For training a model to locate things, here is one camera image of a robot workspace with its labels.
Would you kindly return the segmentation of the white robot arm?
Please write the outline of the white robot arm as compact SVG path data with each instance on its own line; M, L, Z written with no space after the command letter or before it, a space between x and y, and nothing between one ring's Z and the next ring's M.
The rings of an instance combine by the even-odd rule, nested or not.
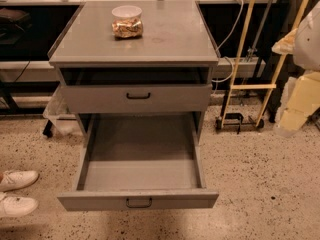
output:
M272 51L291 54L294 64L305 70L298 79L288 79L276 114L275 132L289 137L320 108L320 2Z

